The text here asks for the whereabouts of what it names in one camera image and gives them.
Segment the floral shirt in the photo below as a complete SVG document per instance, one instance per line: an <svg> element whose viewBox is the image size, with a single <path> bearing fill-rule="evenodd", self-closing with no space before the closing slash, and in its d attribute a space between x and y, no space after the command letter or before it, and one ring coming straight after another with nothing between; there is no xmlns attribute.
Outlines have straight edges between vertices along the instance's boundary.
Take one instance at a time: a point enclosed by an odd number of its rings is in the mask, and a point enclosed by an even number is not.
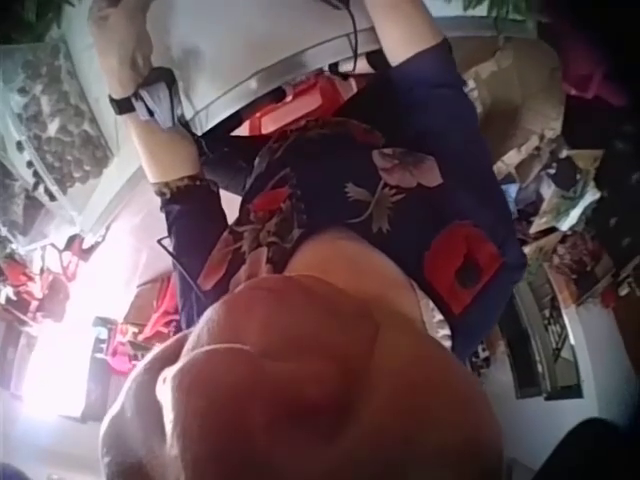
<svg viewBox="0 0 640 480"><path fill-rule="evenodd" d="M164 195L182 324L222 295L281 273L309 237L346 228L393 260L449 323L466 358L526 264L473 104L443 42L338 112L274 136L227 225L215 185Z"/></svg>

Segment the white wall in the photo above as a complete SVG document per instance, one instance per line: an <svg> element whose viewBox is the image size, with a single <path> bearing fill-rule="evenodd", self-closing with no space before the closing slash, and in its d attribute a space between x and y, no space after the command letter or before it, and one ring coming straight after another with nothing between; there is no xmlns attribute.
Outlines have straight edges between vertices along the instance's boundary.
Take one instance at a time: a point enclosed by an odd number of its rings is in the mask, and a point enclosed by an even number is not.
<svg viewBox="0 0 640 480"><path fill-rule="evenodd" d="M575 342L583 399L517 400L506 357L492 366L485 381L502 424L506 454L534 469L582 420L597 416L624 423L638 388L613 315L597 305L565 314Z"/></svg>
<svg viewBox="0 0 640 480"><path fill-rule="evenodd" d="M101 477L97 424L79 424L60 417L36 418L2 391L0 396L0 459L24 470L33 480L57 474L65 480Z"/></svg>

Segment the person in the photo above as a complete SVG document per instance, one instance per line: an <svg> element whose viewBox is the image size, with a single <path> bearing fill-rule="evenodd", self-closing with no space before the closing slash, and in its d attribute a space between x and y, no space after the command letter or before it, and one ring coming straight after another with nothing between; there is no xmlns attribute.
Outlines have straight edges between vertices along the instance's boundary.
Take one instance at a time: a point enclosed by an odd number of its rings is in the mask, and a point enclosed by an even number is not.
<svg viewBox="0 0 640 480"><path fill-rule="evenodd" d="M153 72L150 4L91 8L116 101ZM392 68L256 152L230 225L193 136L124 115L166 217L184 331L105 420L106 478L501 475L500 428L464 361L525 257L424 3L365 5Z"/></svg>

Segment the green plant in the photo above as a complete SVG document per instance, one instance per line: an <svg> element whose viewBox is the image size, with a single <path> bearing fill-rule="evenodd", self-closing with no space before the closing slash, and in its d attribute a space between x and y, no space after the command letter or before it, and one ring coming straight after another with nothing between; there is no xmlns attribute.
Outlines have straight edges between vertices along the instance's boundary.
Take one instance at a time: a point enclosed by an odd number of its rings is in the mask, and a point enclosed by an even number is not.
<svg viewBox="0 0 640 480"><path fill-rule="evenodd" d="M462 0L462 8L465 12L487 5L487 14L495 18L519 15L520 17L530 19L534 13L536 4L536 0Z"/></svg>
<svg viewBox="0 0 640 480"><path fill-rule="evenodd" d="M60 25L66 5L76 0L3 0L0 7L0 44L37 43Z"/></svg>

